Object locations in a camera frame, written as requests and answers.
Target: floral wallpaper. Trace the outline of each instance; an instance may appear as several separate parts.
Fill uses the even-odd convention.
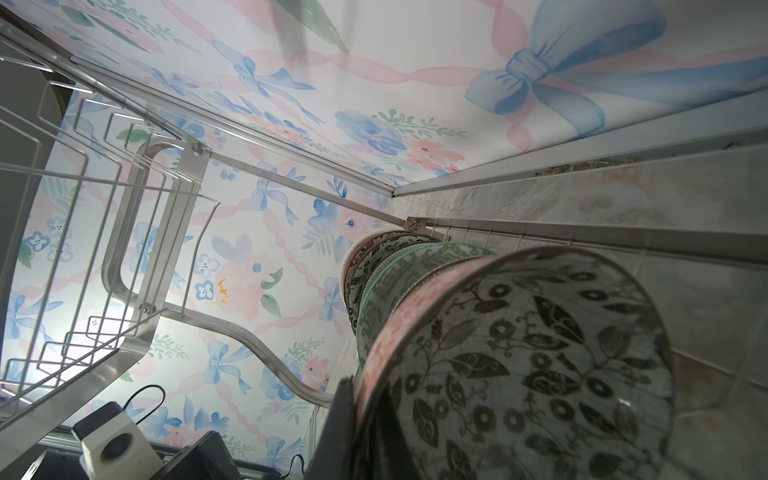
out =
[[[391,186],[760,90],[768,74],[760,2],[0,2],[80,58]]]
[[[270,156],[151,104],[148,107],[225,154],[248,157],[267,170],[371,207],[383,208],[386,202],[318,170]],[[108,155],[98,142],[135,151],[149,138],[150,130],[111,115],[117,112],[100,95],[76,91],[61,126],[61,142],[54,146],[47,168],[126,180],[130,164]],[[106,142],[97,141],[103,137]],[[180,151],[175,149],[155,157],[168,170],[177,169],[179,159]],[[170,178],[163,182],[160,173],[151,171],[149,185],[170,186]],[[71,360],[87,353],[87,345],[95,339],[104,341],[105,336],[129,327],[120,319],[130,318],[132,310],[116,299],[108,301],[101,281],[104,250],[123,191],[108,184],[78,185],[53,177],[41,181],[5,317],[2,374],[6,379],[20,378],[22,362],[14,359],[25,358],[30,347],[33,358],[44,362],[28,371],[28,379],[37,380],[58,369],[65,357]],[[325,391],[336,371],[339,351],[353,336],[339,294],[341,260],[355,240],[383,225],[214,161],[209,161],[200,192],[221,205],[202,233],[214,204],[204,198],[196,201],[167,300],[180,305],[189,289],[188,309],[244,326],[303,382]],[[122,278],[133,291],[151,274],[149,259],[160,242],[158,225],[165,201],[166,196],[156,191],[143,193],[121,265]],[[158,211],[153,215],[155,204]],[[104,232],[99,235],[102,222]],[[43,303],[57,255],[51,292]],[[38,315],[42,315],[42,328],[33,340]],[[102,316],[107,319],[100,322]],[[81,346],[64,351],[61,342],[68,332],[76,332],[73,343]],[[75,370],[69,370],[65,379]],[[228,337],[167,319],[160,321],[148,354],[66,423],[74,424],[105,402],[122,404],[151,383],[167,391],[163,406],[139,425],[152,442],[181,447],[216,430],[235,458],[285,472],[306,438],[313,406],[297,398],[251,351]],[[157,399],[159,394],[151,389],[142,392],[127,409],[129,415],[138,420],[154,408]]]

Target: metal dish rack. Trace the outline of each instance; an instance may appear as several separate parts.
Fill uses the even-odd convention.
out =
[[[284,366],[279,357],[251,332],[235,323],[188,309],[189,282],[187,282],[181,305],[165,301],[194,206],[196,204],[207,205],[208,217],[195,244],[192,264],[189,266],[190,275],[194,268],[194,258],[197,257],[200,238],[219,205],[215,199],[199,193],[200,182],[208,161],[213,158],[221,163],[229,164],[248,173],[332,201],[352,210],[372,215],[380,220],[399,225],[403,225],[404,220],[345,198],[333,196],[318,188],[300,184],[242,161],[213,154],[204,143],[199,142],[177,126],[165,121],[158,114],[121,93],[117,88],[100,81],[69,59],[54,53],[2,20],[0,20],[0,36],[0,40],[4,44],[21,54],[15,57],[3,56],[0,57],[0,61],[11,62],[24,68],[57,73],[71,82],[50,80],[46,83],[41,93],[35,121],[23,118],[0,105],[2,112],[0,124],[2,127],[21,135],[35,145],[35,158],[31,167],[0,163],[0,170],[22,174],[26,177],[24,193],[27,202],[26,210],[23,204],[20,210],[28,212],[28,208],[34,200],[35,178],[49,177],[74,181],[78,189],[81,185],[88,183],[111,187],[109,188],[110,193],[104,209],[104,216],[101,218],[98,231],[94,233],[96,243],[85,274],[78,306],[74,317],[71,319],[71,328],[63,341],[56,342],[46,339],[41,333],[41,322],[45,311],[44,307],[51,292],[54,274],[60,261],[65,235],[61,235],[61,239],[55,240],[58,241],[58,245],[41,298],[41,308],[35,318],[31,342],[26,349],[26,355],[7,359],[4,365],[0,367],[2,368],[0,371],[0,375],[2,375],[0,377],[0,396],[4,400],[3,403],[0,403],[0,420],[2,420],[2,424],[0,424],[0,470],[43,439],[51,430],[58,427],[140,360],[150,347],[161,316],[208,329],[237,340],[250,349],[301,399],[314,404],[316,407],[329,407],[333,395],[303,384]],[[51,123],[41,115],[45,95],[52,88],[70,89],[85,94],[98,93],[104,100],[80,98],[76,105],[77,114],[71,122],[73,128],[71,132],[67,132],[60,125]],[[91,134],[84,132],[82,127],[78,128],[84,106],[89,103],[99,104],[113,110],[101,138],[96,138],[98,134],[95,132]],[[131,123],[128,137],[122,145],[111,143],[108,140],[110,127],[116,120]],[[148,140],[142,144],[138,151],[131,151],[128,148],[128,138],[131,137],[135,128],[149,130],[150,133]],[[242,138],[237,132],[230,131],[229,133]],[[275,150],[274,145],[262,144],[259,139],[249,139],[248,141]],[[43,148],[45,142],[60,144],[81,156],[83,161],[79,171],[76,174],[67,174],[38,168],[37,166],[41,164],[41,153],[45,150]],[[167,148],[183,151],[176,170],[168,169],[154,160],[155,155]],[[117,173],[111,178],[88,176],[87,168],[89,162],[93,161],[93,157],[98,157],[98,161],[113,163],[116,165]],[[127,180],[120,181],[119,177],[123,165],[126,165],[129,170]],[[151,170],[157,172],[162,178],[160,185],[147,184]],[[143,193],[149,190],[157,192],[156,200],[144,199]],[[161,197],[166,199],[162,206]],[[159,217],[160,219],[157,224],[157,234],[149,253],[147,273],[141,281],[137,281],[137,275],[134,274],[130,284],[127,285],[121,276],[121,264],[137,220],[139,208],[147,203],[149,203],[148,208],[151,209],[150,225],[154,224],[155,218]],[[117,216],[114,219],[111,232],[105,235],[109,207],[112,204],[117,204]],[[63,232],[68,231],[77,208],[78,202],[75,198],[67,212]],[[8,302],[14,273],[12,265],[15,264],[18,245],[22,240],[26,221],[26,214],[20,214],[13,228],[13,243],[6,253],[6,265],[2,271],[2,277],[0,277],[0,286],[5,290],[3,292],[4,303]],[[147,248],[148,235],[149,229],[144,236],[140,257],[144,255],[144,249]],[[103,257],[98,256],[100,246],[104,248]],[[101,263],[101,282],[108,292],[104,312],[96,316],[82,316],[80,309],[85,287],[88,284],[88,278],[94,273],[94,266],[98,266],[99,263]],[[107,314],[111,299],[118,300],[122,304],[121,315],[109,316]]]

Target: black wire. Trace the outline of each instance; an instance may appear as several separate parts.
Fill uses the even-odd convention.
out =
[[[131,397],[128,399],[128,401],[125,403],[125,405],[123,405],[123,411],[125,411],[125,409],[128,408],[128,406],[131,404],[131,400],[133,400],[136,395],[138,395],[139,393],[142,393],[144,390],[150,389],[152,387],[160,390],[163,393],[163,399],[148,414],[146,414],[143,417],[141,417],[141,420],[136,422],[136,425],[142,423],[144,421],[144,419],[146,419],[149,415],[152,415],[155,410],[159,409],[160,406],[163,405],[163,402],[165,402],[165,389],[163,387],[161,387],[159,385],[155,385],[155,384],[145,385],[145,386],[141,387],[139,390],[136,390],[136,392],[133,395],[131,395]]]
[[[292,459],[290,459],[290,467],[288,467],[288,473],[286,473],[285,475],[283,475],[282,477],[280,477],[281,479],[282,479],[282,478],[288,478],[288,475],[290,475],[290,471],[291,471],[291,470],[293,470],[293,461],[294,461],[294,460],[296,460],[296,457],[299,457],[299,460],[301,461],[301,475],[302,475],[302,476],[304,475],[304,457],[302,457],[301,455],[299,455],[299,454],[297,453],[297,454],[295,454],[295,455],[293,456],[293,458],[292,458]]]

